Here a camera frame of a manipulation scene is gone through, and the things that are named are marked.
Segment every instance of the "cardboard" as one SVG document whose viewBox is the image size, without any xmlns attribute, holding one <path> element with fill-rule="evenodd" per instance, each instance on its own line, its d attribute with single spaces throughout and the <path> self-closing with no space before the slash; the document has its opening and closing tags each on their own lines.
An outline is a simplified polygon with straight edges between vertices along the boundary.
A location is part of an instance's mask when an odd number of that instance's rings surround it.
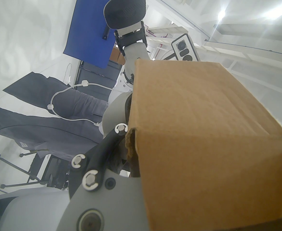
<svg viewBox="0 0 282 231">
<path fill-rule="evenodd" d="M 118 48 L 114 47 L 112 49 L 112 52 L 111 52 L 111 55 L 110 55 L 110 58 L 109 60 L 110 61 L 113 61 L 113 62 L 117 62 L 118 61 L 118 58 L 119 58 L 119 55 L 120 55 L 120 51 Z"/>
<path fill-rule="evenodd" d="M 151 230 L 282 218 L 282 127 L 220 64 L 138 59 L 126 147 Z"/>
<path fill-rule="evenodd" d="M 121 65 L 125 65 L 125 62 L 126 62 L 125 57 L 122 54 L 120 54 L 117 63 Z"/>
<path fill-rule="evenodd" d="M 110 60 L 121 65 L 125 65 L 125 58 L 117 47 L 114 47 L 110 55 Z"/>
</svg>

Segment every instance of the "camera lens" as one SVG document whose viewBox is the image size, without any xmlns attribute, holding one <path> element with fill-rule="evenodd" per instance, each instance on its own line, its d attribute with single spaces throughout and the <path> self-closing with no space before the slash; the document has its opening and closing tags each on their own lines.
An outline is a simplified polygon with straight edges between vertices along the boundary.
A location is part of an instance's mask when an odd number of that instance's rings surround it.
<svg viewBox="0 0 282 231">
<path fill-rule="evenodd" d="M 184 40 L 182 40 L 181 42 L 179 42 L 177 45 L 177 48 L 179 51 L 184 50 L 187 46 L 186 46 L 186 42 Z"/>
</svg>

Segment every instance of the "screw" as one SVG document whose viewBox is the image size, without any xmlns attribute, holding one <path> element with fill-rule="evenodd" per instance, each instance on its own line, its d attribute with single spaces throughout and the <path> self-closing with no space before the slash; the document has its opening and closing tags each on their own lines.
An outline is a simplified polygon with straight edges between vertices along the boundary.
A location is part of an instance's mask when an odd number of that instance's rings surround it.
<svg viewBox="0 0 282 231">
<path fill-rule="evenodd" d="M 128 131 L 128 126 L 125 123 L 119 123 L 115 127 L 116 134 L 119 134 L 120 132 L 127 132 L 127 131 Z"/>
<path fill-rule="evenodd" d="M 82 158 L 80 156 L 77 156 L 74 160 L 74 164 L 77 165 L 77 164 L 80 164 Z"/>
<path fill-rule="evenodd" d="M 96 182 L 96 174 L 98 171 L 93 169 L 88 171 L 82 178 L 82 187 L 85 190 L 94 190 L 98 187 L 98 183 Z"/>
<path fill-rule="evenodd" d="M 118 130 L 119 130 L 119 132 L 124 131 L 125 130 L 125 126 L 123 124 L 119 125 L 118 126 Z"/>
<path fill-rule="evenodd" d="M 85 181 L 86 181 L 86 185 L 89 186 L 89 187 L 92 186 L 92 185 L 94 185 L 94 184 L 95 184 L 95 175 L 93 175 L 93 174 L 88 174 L 88 175 L 86 176 Z"/>
<path fill-rule="evenodd" d="M 85 155 L 84 154 L 77 154 L 75 157 L 73 157 L 72 161 L 71 161 L 71 166 L 73 168 L 80 168 L 81 165 L 81 161 L 85 159 Z"/>
</svg>

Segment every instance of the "black mesh pad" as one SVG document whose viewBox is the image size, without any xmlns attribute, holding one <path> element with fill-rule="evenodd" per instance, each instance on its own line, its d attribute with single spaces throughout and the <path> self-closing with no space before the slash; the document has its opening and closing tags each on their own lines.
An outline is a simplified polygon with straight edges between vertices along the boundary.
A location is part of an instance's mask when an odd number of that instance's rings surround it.
<svg viewBox="0 0 282 231">
<path fill-rule="evenodd" d="M 144 18 L 145 12 L 145 0 L 110 0 L 104 8 L 104 16 L 111 29 L 136 24 Z"/>
</svg>

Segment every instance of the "person's leg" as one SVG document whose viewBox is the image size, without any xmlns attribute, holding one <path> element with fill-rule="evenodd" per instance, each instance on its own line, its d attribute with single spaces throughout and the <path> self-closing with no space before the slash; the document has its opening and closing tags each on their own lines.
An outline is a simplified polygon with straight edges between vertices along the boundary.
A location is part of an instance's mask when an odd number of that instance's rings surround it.
<svg viewBox="0 0 282 231">
<path fill-rule="evenodd" d="M 24 102 L 47 109 L 52 96 L 66 88 L 67 86 L 56 78 L 46 78 L 41 74 L 31 72 L 4 91 Z M 66 119 L 91 119 L 92 116 L 98 116 L 101 120 L 108 107 L 106 101 L 96 99 L 75 89 L 59 93 L 55 96 L 52 104 L 54 111 Z"/>
<path fill-rule="evenodd" d="M 102 140 L 98 127 L 88 121 L 66 121 L 55 117 L 26 116 L 0 108 L 0 135 L 27 145 L 27 150 L 48 149 L 71 160 Z"/>
</svg>

